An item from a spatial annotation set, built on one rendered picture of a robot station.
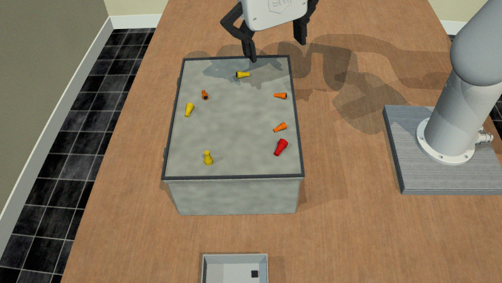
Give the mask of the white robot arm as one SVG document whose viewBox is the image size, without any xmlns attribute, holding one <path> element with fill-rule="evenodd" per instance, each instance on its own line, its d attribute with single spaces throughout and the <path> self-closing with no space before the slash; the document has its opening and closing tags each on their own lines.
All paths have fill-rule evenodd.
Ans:
<svg viewBox="0 0 502 283">
<path fill-rule="evenodd" d="M 456 34 L 450 62 L 437 104 L 415 136 L 425 155 L 455 166 L 469 161 L 475 144 L 493 140 L 478 131 L 502 94 L 502 0 L 488 0 Z"/>
</svg>

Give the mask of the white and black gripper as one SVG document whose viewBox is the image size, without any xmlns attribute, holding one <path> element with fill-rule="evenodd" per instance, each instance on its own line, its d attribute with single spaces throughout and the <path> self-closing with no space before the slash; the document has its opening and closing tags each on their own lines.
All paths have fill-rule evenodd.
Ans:
<svg viewBox="0 0 502 283">
<path fill-rule="evenodd" d="M 319 0 L 237 0 L 238 3 L 220 20 L 220 24 L 233 37 L 241 40 L 245 57 L 257 61 L 252 37 L 255 31 L 266 30 L 293 21 L 293 35 L 306 45 L 307 23 Z M 240 28 L 233 23 L 241 18 Z M 244 19 L 242 19 L 244 17 Z M 306 31 L 306 35 L 305 35 Z"/>
</svg>

